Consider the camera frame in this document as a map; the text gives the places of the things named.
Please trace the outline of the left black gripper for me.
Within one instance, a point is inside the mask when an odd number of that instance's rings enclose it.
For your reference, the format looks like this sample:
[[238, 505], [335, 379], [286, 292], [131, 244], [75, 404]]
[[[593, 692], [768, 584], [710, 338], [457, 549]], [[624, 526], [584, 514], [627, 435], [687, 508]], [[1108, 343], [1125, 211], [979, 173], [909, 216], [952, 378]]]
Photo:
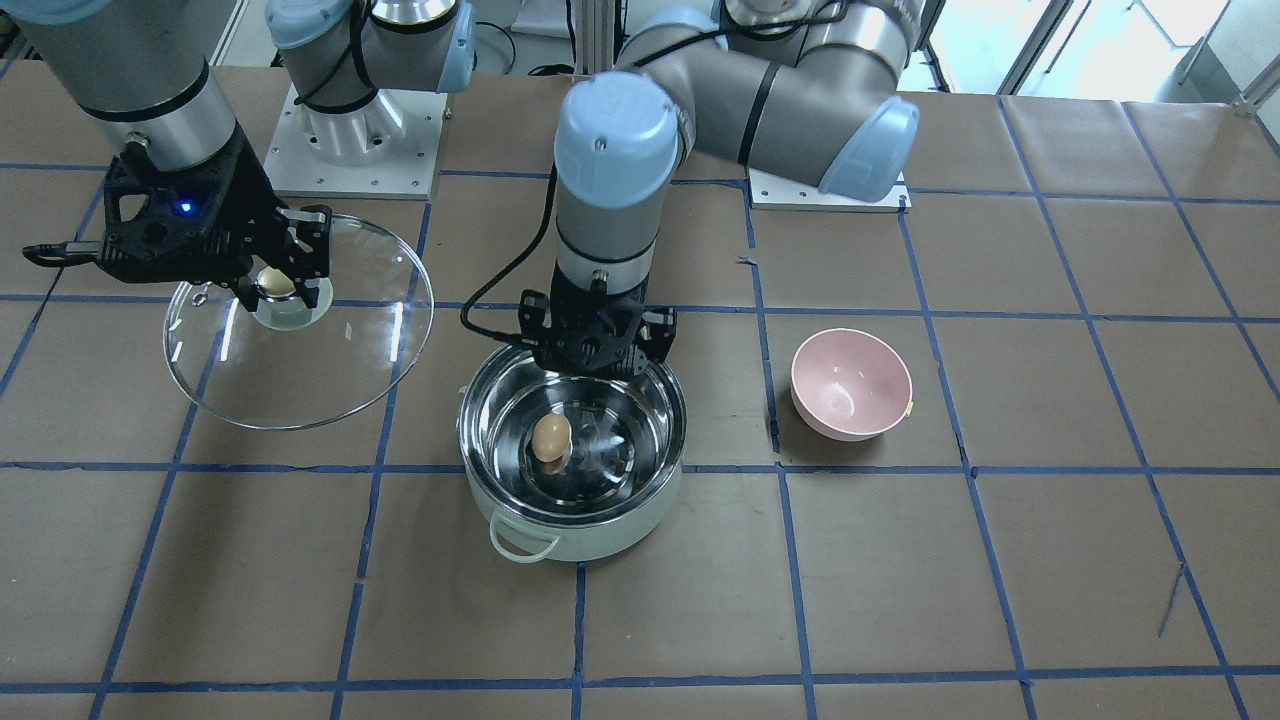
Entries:
[[559, 270], [550, 292], [524, 290], [518, 337], [544, 370], [599, 379], [631, 379], [663, 363], [677, 334], [673, 307], [646, 309], [648, 281], [611, 293], [605, 281], [577, 287]]

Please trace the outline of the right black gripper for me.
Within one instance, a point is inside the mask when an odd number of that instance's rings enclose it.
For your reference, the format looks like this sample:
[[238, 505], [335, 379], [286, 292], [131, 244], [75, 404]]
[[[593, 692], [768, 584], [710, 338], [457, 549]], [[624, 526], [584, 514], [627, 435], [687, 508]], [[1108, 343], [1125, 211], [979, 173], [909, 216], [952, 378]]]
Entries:
[[182, 170], [159, 170], [147, 147], [128, 141], [108, 170], [95, 264], [125, 283], [232, 284], [239, 305], [256, 313], [253, 264], [262, 259], [306, 306], [317, 306], [330, 275], [333, 210], [284, 206], [241, 127]]

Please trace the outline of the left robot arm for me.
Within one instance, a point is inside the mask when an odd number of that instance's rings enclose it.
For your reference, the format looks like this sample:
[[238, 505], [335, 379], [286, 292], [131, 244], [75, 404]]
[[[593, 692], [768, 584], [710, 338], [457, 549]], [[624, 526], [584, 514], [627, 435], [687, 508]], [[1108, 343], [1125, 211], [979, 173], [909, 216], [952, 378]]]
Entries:
[[550, 290], [524, 292], [520, 337], [543, 369], [628, 379], [662, 363], [671, 309], [646, 287], [666, 195], [691, 152], [823, 193], [893, 187], [919, 110], [899, 82], [922, 35], [919, 1], [722, 1], [673, 6], [613, 70], [564, 96], [545, 231]]

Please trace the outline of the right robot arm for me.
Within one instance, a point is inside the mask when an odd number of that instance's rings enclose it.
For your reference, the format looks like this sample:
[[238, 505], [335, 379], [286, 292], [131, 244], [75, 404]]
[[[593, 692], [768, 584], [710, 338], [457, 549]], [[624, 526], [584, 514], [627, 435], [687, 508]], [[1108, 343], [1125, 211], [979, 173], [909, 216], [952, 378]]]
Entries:
[[[332, 305], [332, 209], [288, 208], [178, 1], [5, 1], [113, 145], [101, 240], [35, 243], [36, 266], [92, 264], [123, 283], [229, 290], [248, 313]], [[458, 94], [474, 72], [468, 1], [270, 1], [268, 28], [314, 154], [371, 161], [404, 141], [390, 92]]]

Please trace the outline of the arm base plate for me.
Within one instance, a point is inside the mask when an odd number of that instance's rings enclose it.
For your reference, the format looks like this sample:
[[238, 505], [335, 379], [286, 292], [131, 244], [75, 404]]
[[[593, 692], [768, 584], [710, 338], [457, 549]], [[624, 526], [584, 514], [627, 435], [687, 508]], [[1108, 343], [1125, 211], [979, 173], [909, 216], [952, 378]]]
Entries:
[[837, 193], [824, 193], [817, 187], [805, 186], [754, 168], [748, 169], [748, 184], [751, 206], [762, 210], [883, 214], [909, 211], [913, 208], [911, 195], [906, 187], [904, 174], [899, 174], [899, 178], [886, 196], [874, 201], [849, 199]]
[[344, 114], [296, 96], [291, 88], [262, 163], [280, 196], [431, 199], [448, 95], [381, 90]]

